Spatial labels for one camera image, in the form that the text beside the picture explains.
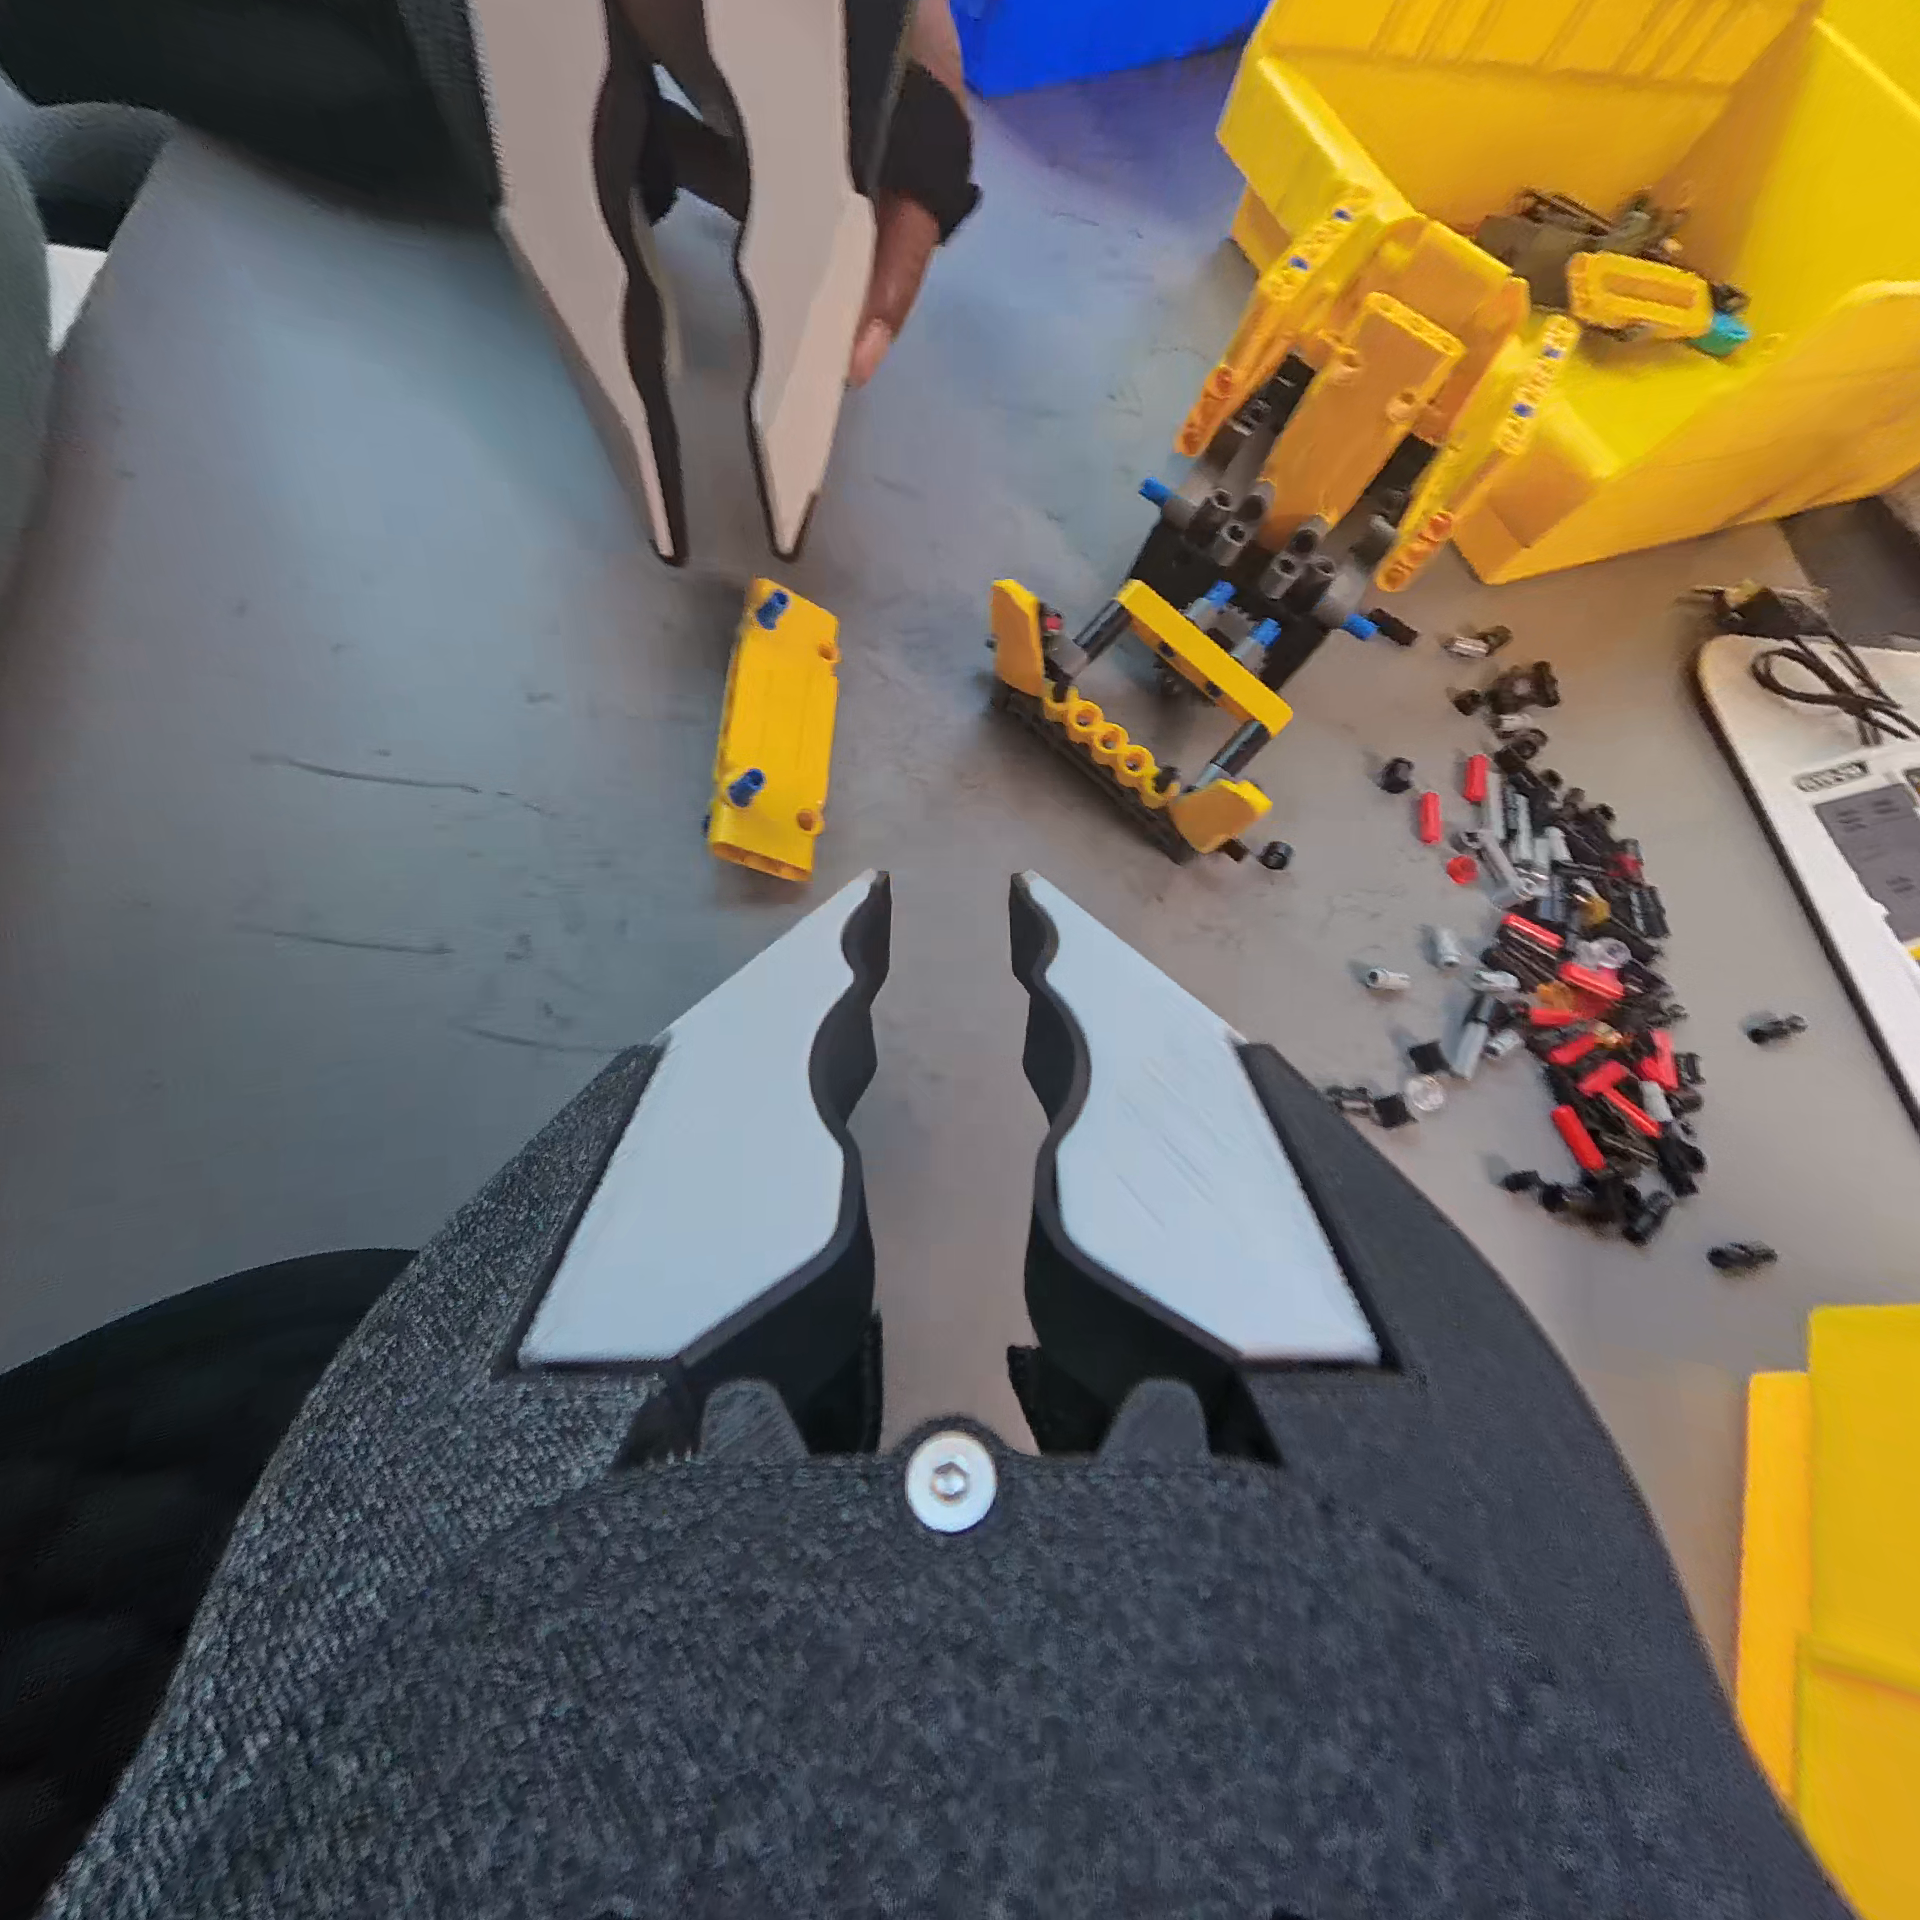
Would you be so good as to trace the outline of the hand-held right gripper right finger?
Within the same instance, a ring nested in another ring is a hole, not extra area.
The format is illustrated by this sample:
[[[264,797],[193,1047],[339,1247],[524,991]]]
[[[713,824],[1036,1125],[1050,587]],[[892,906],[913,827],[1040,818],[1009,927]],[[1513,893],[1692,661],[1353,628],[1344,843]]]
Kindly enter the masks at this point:
[[[1010,1378],[1046,1455],[1103,1451],[1160,1384],[1210,1455],[1276,1455],[1256,1381],[1375,1371],[1382,1335],[1296,1168],[1257,1047],[1036,872],[1010,877],[1046,1137]]]

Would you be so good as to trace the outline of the person's left hand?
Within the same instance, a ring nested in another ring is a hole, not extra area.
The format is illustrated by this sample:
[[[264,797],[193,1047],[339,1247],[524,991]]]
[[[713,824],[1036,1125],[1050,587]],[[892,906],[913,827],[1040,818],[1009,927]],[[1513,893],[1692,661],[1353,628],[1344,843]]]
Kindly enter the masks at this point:
[[[854,387],[873,379],[922,295],[930,260],[977,203],[975,130],[954,5],[916,2],[873,179],[875,249],[848,363]]]

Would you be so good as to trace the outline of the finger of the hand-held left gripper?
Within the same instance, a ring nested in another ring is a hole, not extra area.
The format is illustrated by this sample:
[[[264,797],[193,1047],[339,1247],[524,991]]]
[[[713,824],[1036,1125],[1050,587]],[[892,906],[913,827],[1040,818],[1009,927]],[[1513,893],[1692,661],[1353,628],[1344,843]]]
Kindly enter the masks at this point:
[[[654,66],[623,5],[470,8],[500,200],[496,224],[539,295],[616,474],[660,563],[688,559],[678,322],[643,201]]]
[[[707,2],[705,32],[747,179],[736,281],[752,319],[752,458],[771,547],[793,560],[873,276],[880,5]]]

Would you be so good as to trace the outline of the pile of small lego pins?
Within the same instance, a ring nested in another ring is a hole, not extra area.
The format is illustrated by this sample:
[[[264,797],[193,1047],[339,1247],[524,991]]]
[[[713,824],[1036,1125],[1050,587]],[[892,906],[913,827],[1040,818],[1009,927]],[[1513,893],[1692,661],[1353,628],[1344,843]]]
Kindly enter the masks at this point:
[[[1511,661],[1449,705],[1484,725],[1462,755],[1451,797],[1420,784],[1411,760],[1386,760],[1376,786],[1414,800],[1422,849],[1490,907],[1480,945],[1449,927],[1424,931],[1426,963],[1465,979],[1451,1028],[1404,1047],[1392,1088],[1330,1085],[1348,1120],[1402,1131],[1438,1115],[1484,1067],[1529,1064],[1569,1176],[1497,1173],[1599,1239],[1647,1253],[1710,1173],[1698,1138],[1705,1072],[1675,1033],[1689,1019],[1667,969],[1672,919],[1641,842],[1617,812],[1545,763],[1540,720],[1561,705],[1550,661]]]

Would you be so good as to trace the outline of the pale rounded board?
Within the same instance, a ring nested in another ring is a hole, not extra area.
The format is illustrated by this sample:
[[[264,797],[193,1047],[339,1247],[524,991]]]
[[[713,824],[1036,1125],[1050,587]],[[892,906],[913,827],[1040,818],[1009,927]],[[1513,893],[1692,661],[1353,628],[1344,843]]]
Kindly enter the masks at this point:
[[[1792,776],[1834,757],[1872,752],[1907,737],[1871,737],[1831,707],[1792,701],[1767,689],[1753,663],[1762,637],[1704,641],[1695,658],[1702,712],[1756,812],[1792,891],[1808,914],[1840,984],[1911,1117],[1918,1115],[1918,961],[1886,936],[1849,882],[1834,845],[1792,794]]]

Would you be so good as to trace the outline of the grey yellow lego rack assembly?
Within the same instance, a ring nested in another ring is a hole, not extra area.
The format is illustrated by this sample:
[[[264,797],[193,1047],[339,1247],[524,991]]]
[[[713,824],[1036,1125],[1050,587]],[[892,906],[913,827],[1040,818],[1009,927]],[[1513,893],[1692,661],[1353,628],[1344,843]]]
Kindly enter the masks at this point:
[[[1138,637],[1120,637],[1119,642],[1123,641],[1140,645]],[[999,579],[993,585],[987,645],[993,651],[993,707],[1015,719],[1026,733],[1071,763],[1171,863],[1184,867],[1203,858],[1225,858],[1230,863],[1256,858],[1274,873],[1289,865],[1286,845],[1256,845],[1256,829],[1274,810],[1270,794],[1250,777],[1259,760],[1236,779],[1191,786],[1212,760],[1199,776],[1182,776],[1134,737],[1123,720],[1103,709],[1084,689],[1090,665],[1076,661],[1065,615],[1020,581]],[[1210,707],[1201,693],[1180,684],[1153,651],[1147,655],[1176,690],[1191,693],[1203,707],[1224,713]]]

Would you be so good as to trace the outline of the yellow lego beam with black pins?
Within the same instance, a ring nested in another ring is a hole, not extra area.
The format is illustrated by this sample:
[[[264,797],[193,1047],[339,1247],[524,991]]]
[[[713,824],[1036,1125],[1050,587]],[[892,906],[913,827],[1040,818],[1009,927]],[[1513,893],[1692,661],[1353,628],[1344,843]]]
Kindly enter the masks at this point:
[[[1256,669],[1140,581],[1119,587],[1114,600],[1072,637],[1080,665],[1092,665],[1120,637],[1138,637],[1180,684],[1236,723],[1235,733],[1191,786],[1242,777],[1289,727],[1291,707]]]

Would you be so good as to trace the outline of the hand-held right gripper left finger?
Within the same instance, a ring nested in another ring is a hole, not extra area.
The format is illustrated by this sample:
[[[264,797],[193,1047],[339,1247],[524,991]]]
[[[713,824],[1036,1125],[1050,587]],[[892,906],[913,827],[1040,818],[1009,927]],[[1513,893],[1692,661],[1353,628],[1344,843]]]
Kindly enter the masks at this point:
[[[763,1384],[809,1442],[862,1444],[875,1253],[850,1120],[892,931],[892,877],[862,872],[643,1051],[520,1332],[524,1375],[652,1377],[678,1440],[721,1388]]]

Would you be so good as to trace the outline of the lego instruction booklet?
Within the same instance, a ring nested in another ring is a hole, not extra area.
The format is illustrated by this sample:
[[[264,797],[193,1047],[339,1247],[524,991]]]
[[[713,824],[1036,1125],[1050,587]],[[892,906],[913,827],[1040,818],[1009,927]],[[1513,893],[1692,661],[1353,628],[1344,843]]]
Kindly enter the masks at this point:
[[[1835,850],[1890,943],[1918,961],[1918,751],[1886,744],[1823,760],[1792,794]]]

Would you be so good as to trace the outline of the large yellow black lego model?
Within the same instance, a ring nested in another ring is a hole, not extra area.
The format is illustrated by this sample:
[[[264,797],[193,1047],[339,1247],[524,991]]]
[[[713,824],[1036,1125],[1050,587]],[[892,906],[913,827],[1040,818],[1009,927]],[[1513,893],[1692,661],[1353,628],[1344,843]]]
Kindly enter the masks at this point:
[[[1519,474],[1580,327],[1392,187],[1338,181],[1283,234],[1176,437],[1132,579],[1217,579],[1283,625],[1283,689],[1336,634],[1414,645],[1404,593]]]

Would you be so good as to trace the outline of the blue plastic crate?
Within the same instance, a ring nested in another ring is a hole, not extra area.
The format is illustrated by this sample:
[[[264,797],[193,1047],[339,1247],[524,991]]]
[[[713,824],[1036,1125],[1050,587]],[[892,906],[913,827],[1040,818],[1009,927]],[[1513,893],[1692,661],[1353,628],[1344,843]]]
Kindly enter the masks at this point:
[[[1264,2],[952,2],[968,82],[995,101],[1210,55]]]

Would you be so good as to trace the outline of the long black lego beam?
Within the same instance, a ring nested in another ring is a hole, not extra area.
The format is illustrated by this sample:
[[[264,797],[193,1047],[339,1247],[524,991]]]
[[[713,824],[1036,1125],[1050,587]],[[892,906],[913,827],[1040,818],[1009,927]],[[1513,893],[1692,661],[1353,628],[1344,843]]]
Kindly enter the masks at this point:
[[[1651,193],[1631,196],[1617,210],[1596,210],[1572,196],[1527,187],[1504,210],[1487,216],[1473,241],[1526,281],[1536,309],[1569,313],[1569,264],[1575,253],[1618,253],[1696,272],[1679,239],[1688,217],[1688,209],[1670,209]]]

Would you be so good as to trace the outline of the yellow lego panel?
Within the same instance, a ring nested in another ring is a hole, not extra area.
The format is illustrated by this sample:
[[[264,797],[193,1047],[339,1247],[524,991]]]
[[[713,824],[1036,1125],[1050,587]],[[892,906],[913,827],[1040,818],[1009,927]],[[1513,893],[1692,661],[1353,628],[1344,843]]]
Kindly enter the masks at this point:
[[[755,623],[760,602],[784,585],[750,584],[727,669],[705,817],[710,850],[772,880],[807,882],[825,829],[840,698],[840,625],[799,593],[777,632]],[[727,786],[760,767],[766,789],[734,810]]]

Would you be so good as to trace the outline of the yellow plastic storage bin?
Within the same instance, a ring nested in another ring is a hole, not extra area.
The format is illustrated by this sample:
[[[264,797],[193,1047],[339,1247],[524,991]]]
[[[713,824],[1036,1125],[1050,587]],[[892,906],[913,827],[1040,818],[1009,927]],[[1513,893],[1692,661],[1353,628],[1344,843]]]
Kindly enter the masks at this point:
[[[1588,338],[1456,523],[1489,585],[1879,496],[1918,460],[1918,8],[1272,5],[1217,137],[1266,267],[1344,187],[1459,234],[1536,187],[1686,216],[1727,357]]]
[[[1918,1915],[1918,1307],[1828,1306],[1752,1377],[1736,1704],[1847,1901]]]

